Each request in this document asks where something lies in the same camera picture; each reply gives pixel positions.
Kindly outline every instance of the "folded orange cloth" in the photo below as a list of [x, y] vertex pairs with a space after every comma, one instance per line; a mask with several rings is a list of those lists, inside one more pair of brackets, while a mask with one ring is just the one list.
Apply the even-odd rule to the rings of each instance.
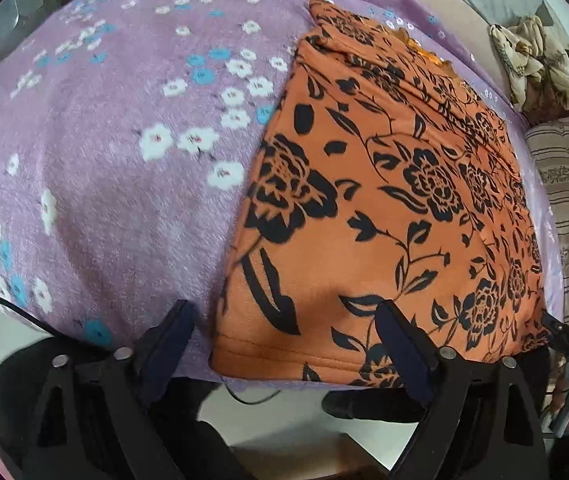
[[538, 245], [504, 121], [378, 23], [310, 7], [317, 26], [236, 226], [213, 368], [397, 384], [373, 326], [383, 299], [471, 360], [544, 343]]

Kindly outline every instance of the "silver screw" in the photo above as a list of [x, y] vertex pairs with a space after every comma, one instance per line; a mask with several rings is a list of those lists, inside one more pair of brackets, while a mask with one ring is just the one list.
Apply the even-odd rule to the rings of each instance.
[[517, 361], [512, 358], [510, 355], [502, 358], [502, 364], [507, 368], [515, 368], [518, 364]]
[[450, 346], [443, 346], [440, 348], [440, 355], [445, 359], [455, 359], [455, 356], [458, 354], [453, 348]]
[[62, 354], [53, 358], [53, 368], [62, 368], [69, 363], [69, 356]]
[[116, 350], [114, 353], [114, 357], [118, 361], [124, 361], [133, 355], [133, 350], [131, 350], [128, 346], [123, 346]]

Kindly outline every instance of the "bed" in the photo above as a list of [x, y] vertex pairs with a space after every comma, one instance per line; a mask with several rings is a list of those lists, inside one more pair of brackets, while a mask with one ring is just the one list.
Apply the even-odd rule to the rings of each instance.
[[[176, 374], [222, 380], [211, 307], [307, 1], [74, 0], [0, 63], [0, 296], [111, 348], [188, 298], [200, 319]], [[406, 27], [505, 119], [560, 317], [554, 219], [486, 22], [461, 0], [331, 1]]]

